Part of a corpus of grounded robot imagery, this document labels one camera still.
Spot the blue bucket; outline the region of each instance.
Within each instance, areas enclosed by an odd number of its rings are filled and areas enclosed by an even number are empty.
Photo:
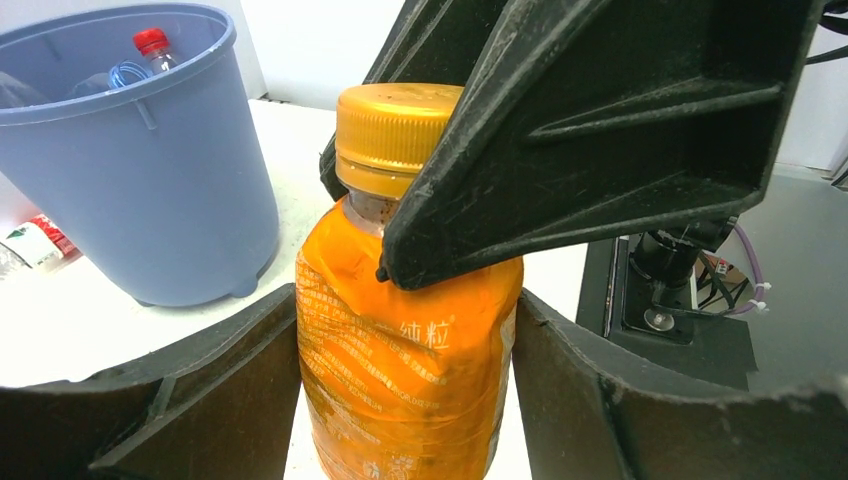
[[[161,28],[183,60],[129,87],[62,101]],[[0,109],[0,171],[142,303],[246,296],[279,222],[224,12],[157,4],[0,35],[0,71],[52,103]]]

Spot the white table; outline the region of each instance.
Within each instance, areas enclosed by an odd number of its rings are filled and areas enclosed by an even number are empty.
[[[332,205],[318,178],[318,157],[335,129],[331,111],[251,101],[259,141],[274,185],[282,237],[259,289],[197,308],[143,308],[86,258],[47,276],[0,284],[0,386],[80,381],[146,355],[230,317],[294,281],[293,261],[315,222]],[[525,286],[574,319],[585,245],[525,257]],[[301,391],[287,480],[323,478]],[[487,478],[530,478],[514,383],[510,382],[500,447]]]

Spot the red bottle cap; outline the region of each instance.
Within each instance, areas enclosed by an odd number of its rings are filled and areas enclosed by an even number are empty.
[[[165,32],[158,28],[150,28],[136,33],[133,35],[133,43],[135,43],[135,48],[137,48],[142,55],[147,55],[155,50],[168,48],[171,45],[171,42],[168,41],[168,37],[165,36]]]

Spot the orange label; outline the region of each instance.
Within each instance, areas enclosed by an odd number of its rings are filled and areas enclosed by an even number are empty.
[[[520,259],[416,292],[337,205],[297,259],[298,346],[332,479],[483,478],[497,444]]]

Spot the yellow bottle cap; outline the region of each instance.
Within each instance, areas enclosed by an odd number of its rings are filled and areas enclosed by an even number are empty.
[[[336,175],[345,185],[399,199],[430,158],[462,87],[374,83],[349,88],[336,109]]]

